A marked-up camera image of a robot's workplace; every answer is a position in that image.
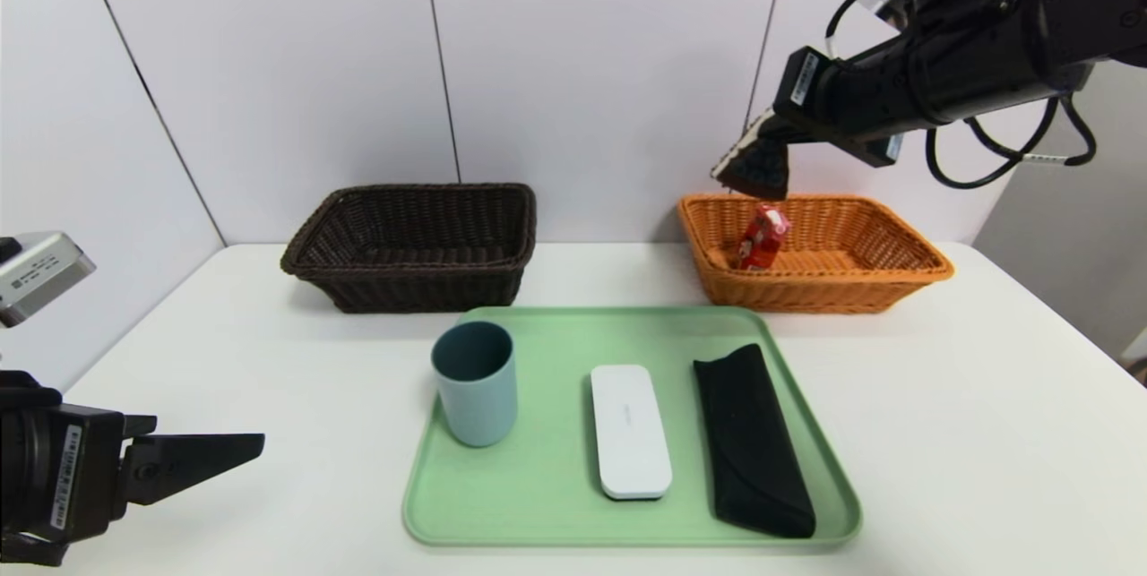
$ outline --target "orange wicker basket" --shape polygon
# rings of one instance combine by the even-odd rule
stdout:
[[[738,247],[760,201],[688,195],[678,204],[709,299],[758,312],[882,312],[952,278],[951,263],[890,209],[853,195],[796,195],[778,205],[791,223],[767,271],[736,268]]]

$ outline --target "light green tray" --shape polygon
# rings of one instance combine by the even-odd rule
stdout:
[[[436,404],[406,490],[406,528],[430,545],[827,546],[860,528],[860,503],[768,330],[739,308],[479,308],[461,321],[514,338],[518,415],[486,449],[458,443]],[[810,539],[713,517],[693,360],[757,343],[765,355],[817,514]],[[673,484],[657,501],[617,503],[598,478],[590,371],[640,364],[653,375]]]

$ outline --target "red snack box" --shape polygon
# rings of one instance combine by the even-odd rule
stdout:
[[[781,210],[771,204],[758,204],[752,212],[749,228],[744,231],[739,251],[740,270],[767,270],[788,235],[789,221]]]

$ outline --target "brown wicker basket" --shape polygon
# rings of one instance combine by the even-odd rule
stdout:
[[[533,254],[530,187],[381,185],[336,190],[281,266],[344,312],[463,312],[509,305]]]
[[[709,299],[758,312],[882,312],[914,290],[952,278],[952,265],[883,204],[851,195],[777,203],[791,223],[773,266],[736,268],[738,247],[760,201],[689,195],[678,204]]]

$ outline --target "white table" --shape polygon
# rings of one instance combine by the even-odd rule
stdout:
[[[835,552],[418,544],[400,504],[434,396],[430,344],[457,316],[344,316],[279,271],[281,247],[241,246],[67,398],[158,414],[159,433],[263,431],[266,451],[132,506],[57,573],[1147,574],[1147,391],[975,250],[943,250],[955,278],[884,314],[764,317],[864,505]],[[538,246],[517,299],[700,303],[672,244]]]

